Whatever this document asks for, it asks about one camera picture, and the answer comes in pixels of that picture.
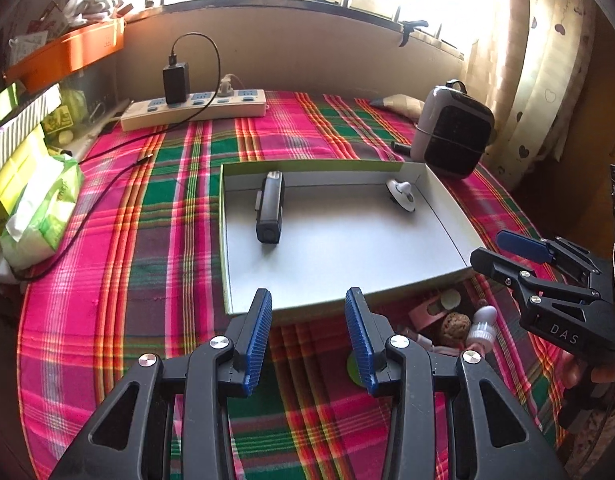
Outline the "green white suction hook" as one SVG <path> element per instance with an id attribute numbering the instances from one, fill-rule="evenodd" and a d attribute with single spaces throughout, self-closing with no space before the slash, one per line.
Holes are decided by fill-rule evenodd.
<path id="1" fill-rule="evenodd" d="M 359 388 L 365 389 L 365 384 L 363 382 L 361 374 L 359 374 L 355 355 L 353 352 L 351 352 L 347 356 L 347 364 L 345 364 L 345 366 L 347 367 L 347 374 L 349 375 L 352 382 L 354 382 L 355 385 L 357 385 Z"/>

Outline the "pink holder with green disc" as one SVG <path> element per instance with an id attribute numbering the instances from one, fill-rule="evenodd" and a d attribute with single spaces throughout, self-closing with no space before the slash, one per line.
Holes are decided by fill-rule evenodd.
<path id="1" fill-rule="evenodd" d="M 449 312 L 457 309 L 460 303 L 461 296 L 459 291 L 455 288 L 450 288 L 414 307 L 408 313 L 408 316 L 414 329 L 420 332 L 439 321 L 440 318 L 444 318 Z"/>

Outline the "brown walnut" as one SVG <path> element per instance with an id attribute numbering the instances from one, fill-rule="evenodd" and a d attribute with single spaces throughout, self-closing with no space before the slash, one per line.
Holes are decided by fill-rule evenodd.
<path id="1" fill-rule="evenodd" d="M 446 347 L 463 349 L 471 327 L 471 319 L 468 315 L 451 312 L 443 318 L 439 338 L 441 344 Z"/>

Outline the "black rectangular lighter device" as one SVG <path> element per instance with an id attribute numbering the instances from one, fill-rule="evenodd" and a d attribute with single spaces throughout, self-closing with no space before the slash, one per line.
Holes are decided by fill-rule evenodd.
<path id="1" fill-rule="evenodd" d="M 268 171 L 256 200 L 256 233 L 262 244 L 276 245 L 280 242 L 284 197 L 284 174 L 280 170 Z"/>

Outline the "shallow white green cardboard box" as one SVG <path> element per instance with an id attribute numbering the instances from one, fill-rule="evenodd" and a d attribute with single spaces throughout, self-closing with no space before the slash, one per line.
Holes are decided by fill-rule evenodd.
<path id="1" fill-rule="evenodd" d="M 257 194 L 273 170 L 285 180 L 276 245 L 256 233 Z M 393 202 L 390 179 L 411 183 L 414 212 Z M 428 166 L 352 159 L 223 165 L 219 240 L 226 313 L 246 312 L 266 288 L 277 322 L 338 311 L 351 287 L 387 301 L 463 281 L 472 274 L 471 253 L 484 244 Z"/>

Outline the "grey black space heater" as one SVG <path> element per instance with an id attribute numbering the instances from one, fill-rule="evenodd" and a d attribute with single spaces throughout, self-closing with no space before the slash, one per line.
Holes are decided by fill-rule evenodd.
<path id="1" fill-rule="evenodd" d="M 469 96 L 463 81 L 435 86 L 423 104 L 411 142 L 411 160 L 465 179 L 475 170 L 494 132 L 489 107 Z"/>

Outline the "cream heart pattern curtain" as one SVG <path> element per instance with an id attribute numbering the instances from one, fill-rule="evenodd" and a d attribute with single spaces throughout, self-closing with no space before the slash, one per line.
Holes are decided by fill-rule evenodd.
<path id="1" fill-rule="evenodd" d="M 484 166 L 507 190 L 561 159 L 591 62 L 593 0 L 467 0 L 478 38 L 464 63 L 470 93 L 494 115 Z"/>

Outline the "green tissue pack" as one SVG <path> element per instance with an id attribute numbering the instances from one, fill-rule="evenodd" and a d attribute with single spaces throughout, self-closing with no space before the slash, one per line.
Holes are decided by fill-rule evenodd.
<path id="1" fill-rule="evenodd" d="M 0 235 L 12 270 L 29 269 L 56 254 L 83 180 L 79 163 L 67 154 L 47 155 L 38 162 Z"/>

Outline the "beige power strip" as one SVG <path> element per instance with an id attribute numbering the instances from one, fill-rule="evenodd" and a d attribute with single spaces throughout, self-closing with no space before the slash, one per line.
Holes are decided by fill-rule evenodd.
<path id="1" fill-rule="evenodd" d="M 133 102 L 122 114 L 124 131 L 174 125 L 189 120 L 263 117 L 268 100 L 263 90 L 235 90 L 231 96 L 216 98 L 213 92 L 189 94 L 184 103 L 168 104 L 166 98 Z"/>

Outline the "white plug in strip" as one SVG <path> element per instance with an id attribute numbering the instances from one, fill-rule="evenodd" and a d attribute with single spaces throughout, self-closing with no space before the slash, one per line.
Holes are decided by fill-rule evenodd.
<path id="1" fill-rule="evenodd" d="M 229 98 L 230 96 L 234 96 L 234 82 L 237 82 L 240 88 L 245 88 L 244 83 L 238 76 L 232 73 L 228 73 L 224 75 L 220 80 L 219 89 L 216 90 L 216 96 L 218 98 Z"/>

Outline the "black window latch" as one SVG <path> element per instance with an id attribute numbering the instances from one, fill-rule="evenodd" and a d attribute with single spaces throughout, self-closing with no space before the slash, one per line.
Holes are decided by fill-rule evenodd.
<path id="1" fill-rule="evenodd" d="M 409 41 L 409 37 L 411 37 L 411 33 L 414 30 L 419 28 L 425 28 L 429 26 L 429 23 L 426 20 L 417 20 L 417 21 L 402 21 L 402 39 L 399 44 L 400 48 L 403 48 L 407 45 Z"/>

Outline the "black charger adapter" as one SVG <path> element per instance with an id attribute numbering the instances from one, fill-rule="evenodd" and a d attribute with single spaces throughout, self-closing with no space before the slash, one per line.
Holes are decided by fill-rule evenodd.
<path id="1" fill-rule="evenodd" d="M 166 104 L 181 104 L 187 101 L 189 93 L 189 73 L 186 62 L 178 62 L 175 53 L 169 55 L 168 65 L 162 71 L 164 97 Z"/>

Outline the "stack of green white boxes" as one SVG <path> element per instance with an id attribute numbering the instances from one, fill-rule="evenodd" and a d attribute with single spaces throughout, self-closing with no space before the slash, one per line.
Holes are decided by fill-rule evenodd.
<path id="1" fill-rule="evenodd" d="M 41 122 L 60 104 L 54 84 L 0 127 L 0 235 L 35 167 L 48 155 Z"/>

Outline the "orange plastic tray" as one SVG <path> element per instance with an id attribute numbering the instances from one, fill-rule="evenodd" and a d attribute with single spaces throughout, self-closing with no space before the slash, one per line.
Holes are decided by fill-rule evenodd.
<path id="1" fill-rule="evenodd" d="M 124 47 L 125 19 L 88 25 L 51 41 L 6 70 L 9 84 L 20 82 L 29 93 L 57 84 L 67 76 Z"/>

